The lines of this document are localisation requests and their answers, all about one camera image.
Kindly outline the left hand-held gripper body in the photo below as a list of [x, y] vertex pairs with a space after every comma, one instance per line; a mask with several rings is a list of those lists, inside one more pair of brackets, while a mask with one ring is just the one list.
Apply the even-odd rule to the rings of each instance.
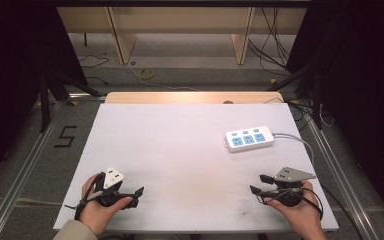
[[124, 180], [124, 175], [109, 166], [105, 172], [101, 172], [95, 185], [95, 191], [100, 192], [97, 201], [101, 206], [109, 207], [118, 200], [129, 197], [129, 194], [118, 192]]

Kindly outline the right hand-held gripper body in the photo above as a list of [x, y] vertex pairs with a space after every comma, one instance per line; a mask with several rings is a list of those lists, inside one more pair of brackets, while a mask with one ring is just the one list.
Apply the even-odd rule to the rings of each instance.
[[267, 183], [276, 186], [276, 189], [271, 192], [271, 198], [287, 207], [296, 206], [303, 199], [302, 181], [315, 178], [315, 174], [283, 167], [274, 177], [268, 178]]

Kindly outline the person's right hand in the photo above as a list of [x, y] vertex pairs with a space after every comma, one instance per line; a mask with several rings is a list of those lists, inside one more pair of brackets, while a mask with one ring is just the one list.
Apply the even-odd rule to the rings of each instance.
[[322, 229], [318, 210], [308, 202], [302, 200], [294, 207], [287, 207], [272, 198], [264, 198], [263, 202], [279, 211], [304, 240], [328, 240]]

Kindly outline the person's left hand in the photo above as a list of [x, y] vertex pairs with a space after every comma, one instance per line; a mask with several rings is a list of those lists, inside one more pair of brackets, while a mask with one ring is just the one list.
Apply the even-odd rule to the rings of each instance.
[[79, 221], [86, 225], [94, 235], [101, 235], [112, 217], [132, 201], [131, 197], [118, 200], [110, 207], [101, 206], [97, 201], [88, 202], [82, 210]]

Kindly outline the white blue power strip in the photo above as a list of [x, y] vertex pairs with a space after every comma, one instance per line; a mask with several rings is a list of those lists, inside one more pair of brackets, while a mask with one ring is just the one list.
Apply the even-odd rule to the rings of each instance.
[[274, 136], [267, 126], [235, 130], [225, 133], [224, 146], [232, 153], [272, 145]]

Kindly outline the white table cover sheet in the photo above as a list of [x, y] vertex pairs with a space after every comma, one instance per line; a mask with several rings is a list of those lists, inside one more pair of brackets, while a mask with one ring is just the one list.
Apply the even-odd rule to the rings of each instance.
[[[230, 152], [226, 132], [267, 126], [270, 146]], [[108, 228], [127, 233], [287, 232], [283, 216], [258, 202], [250, 186], [283, 167], [314, 170], [287, 105], [103, 104], [55, 222], [74, 216], [81, 187], [112, 166], [122, 191], [144, 188], [135, 209], [118, 212]]]

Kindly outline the black metal stand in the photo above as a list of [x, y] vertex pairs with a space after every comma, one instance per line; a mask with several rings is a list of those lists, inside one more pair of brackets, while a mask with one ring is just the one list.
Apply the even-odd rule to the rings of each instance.
[[315, 63], [309, 63], [301, 70], [293, 73], [280, 83], [274, 84], [268, 91], [278, 91], [293, 82], [299, 80], [300, 84], [297, 87], [296, 94], [312, 96], [312, 119], [318, 129], [322, 128], [322, 117], [321, 117], [321, 73]]
[[49, 95], [52, 95], [57, 101], [67, 101], [69, 93], [65, 88], [66, 85], [73, 85], [77, 89], [94, 97], [100, 95], [97, 90], [92, 89], [86, 83], [76, 80], [61, 71], [43, 73], [39, 78], [39, 98], [42, 116], [41, 133], [47, 129], [51, 122]]

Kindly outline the black curtain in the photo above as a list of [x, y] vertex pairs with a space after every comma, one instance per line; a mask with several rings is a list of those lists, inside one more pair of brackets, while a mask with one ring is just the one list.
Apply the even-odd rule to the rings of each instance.
[[71, 80], [87, 83], [57, 8], [39, 0], [0, 0], [0, 162], [43, 80], [58, 98]]
[[323, 104], [384, 202], [384, 0], [311, 0], [288, 67], [310, 62]]

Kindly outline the light wooden shelf unit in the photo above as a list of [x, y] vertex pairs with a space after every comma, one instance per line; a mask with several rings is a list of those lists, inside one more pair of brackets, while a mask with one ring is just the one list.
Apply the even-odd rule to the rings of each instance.
[[110, 33], [126, 64], [139, 34], [228, 34], [236, 61], [245, 62], [251, 34], [298, 33], [306, 8], [280, 7], [59, 7], [69, 33]]

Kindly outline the aluminium floor rail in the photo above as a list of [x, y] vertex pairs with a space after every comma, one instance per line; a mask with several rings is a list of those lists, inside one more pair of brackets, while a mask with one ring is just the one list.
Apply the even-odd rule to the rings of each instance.
[[37, 164], [40, 155], [42, 154], [43, 149], [45, 148], [45, 145], [54, 129], [55, 123], [64, 108], [65, 102], [56, 102], [51, 108], [50, 122], [39, 132], [39, 135], [35, 139], [34, 145], [24, 160], [22, 167], [11, 181], [8, 191], [2, 198], [0, 198], [0, 234], [8, 221], [12, 210], [16, 206], [17, 200], [19, 199], [20, 194], [22, 193], [35, 165]]
[[314, 123], [313, 119], [308, 115], [304, 115], [308, 122], [309, 129], [317, 142], [321, 153], [327, 163], [333, 178], [341, 192], [341, 195], [348, 207], [351, 219], [355, 223], [356, 229], [359, 231], [363, 240], [380, 240], [374, 229], [369, 215], [365, 211], [362, 203], [359, 201], [355, 191], [353, 190], [344, 170], [340, 166], [336, 155], [333, 152], [326, 136]]

